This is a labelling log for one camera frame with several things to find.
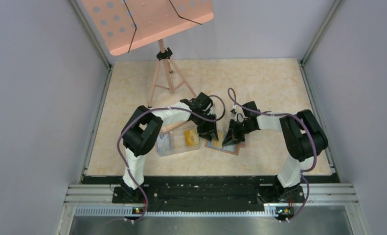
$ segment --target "gray dot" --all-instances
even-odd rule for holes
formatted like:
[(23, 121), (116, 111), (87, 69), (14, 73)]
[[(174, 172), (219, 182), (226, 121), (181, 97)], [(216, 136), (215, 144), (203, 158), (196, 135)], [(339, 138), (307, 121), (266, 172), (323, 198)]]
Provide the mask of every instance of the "gray dot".
[(95, 13), (101, 12), (101, 8), (99, 8), (98, 6), (94, 7), (92, 10), (93, 10)]

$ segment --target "beige table surface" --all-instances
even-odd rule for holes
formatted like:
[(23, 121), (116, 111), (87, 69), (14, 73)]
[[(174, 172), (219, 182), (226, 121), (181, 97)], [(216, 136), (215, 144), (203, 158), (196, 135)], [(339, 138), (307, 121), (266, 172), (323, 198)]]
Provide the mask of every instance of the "beige table surface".
[[(229, 112), (233, 104), (227, 94), (228, 87), (235, 89), (239, 103), (254, 100), (261, 111), (296, 113), (311, 109), (296, 59), (178, 60), (176, 63), (197, 94), (216, 94), (224, 100), (227, 114), (217, 123), (218, 129), (226, 131), (233, 118)], [(124, 174), (125, 165), (116, 142), (136, 107), (147, 106), (155, 66), (156, 61), (115, 64), (87, 175)], [(176, 73), (174, 84), (179, 81)], [(158, 84), (167, 85), (163, 67)], [(193, 98), (186, 86), (173, 94), (156, 88), (153, 107), (172, 105), (183, 98)], [(214, 104), (219, 116), (222, 106), (218, 100)], [(254, 131), (246, 135), (245, 147), (238, 156), (205, 148), (203, 139), (201, 145), (199, 150), (165, 157), (158, 156), (155, 147), (147, 154), (144, 175), (276, 175), (288, 156), (283, 135), (276, 131)], [(309, 174), (331, 174), (324, 151)]]

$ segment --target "clear plastic box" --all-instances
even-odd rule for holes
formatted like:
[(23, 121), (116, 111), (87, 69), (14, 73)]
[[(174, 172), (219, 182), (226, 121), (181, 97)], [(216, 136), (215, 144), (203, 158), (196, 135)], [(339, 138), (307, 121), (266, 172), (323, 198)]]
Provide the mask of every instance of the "clear plastic box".
[(160, 132), (156, 148), (161, 157), (200, 149), (201, 142), (196, 126)]

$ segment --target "white wall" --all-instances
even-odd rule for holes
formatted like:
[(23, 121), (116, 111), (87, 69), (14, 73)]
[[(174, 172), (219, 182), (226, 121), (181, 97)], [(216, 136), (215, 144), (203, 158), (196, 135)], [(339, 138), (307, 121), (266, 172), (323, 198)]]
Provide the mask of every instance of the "white wall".
[[(215, 18), (170, 36), (165, 46), (175, 59), (273, 58), (302, 59), (334, 0), (212, 0)], [(84, 7), (83, 13), (88, 17)], [(92, 20), (90, 25), (103, 42)], [(156, 60), (153, 43), (121, 56), (121, 60)]]
[(55, 232), (105, 77), (66, 0), (0, 0), (0, 234)]
[(347, 0), (308, 64), (343, 180), (387, 234), (387, 0)]

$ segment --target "gray floor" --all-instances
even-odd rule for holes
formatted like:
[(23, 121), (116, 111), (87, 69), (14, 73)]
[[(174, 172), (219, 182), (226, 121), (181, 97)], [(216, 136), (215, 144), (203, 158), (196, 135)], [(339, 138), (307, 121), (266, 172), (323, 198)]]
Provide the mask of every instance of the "gray floor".
[(111, 217), (75, 217), (70, 235), (351, 235), (344, 207), (308, 207), (290, 224), (262, 217), (148, 217), (131, 225)]

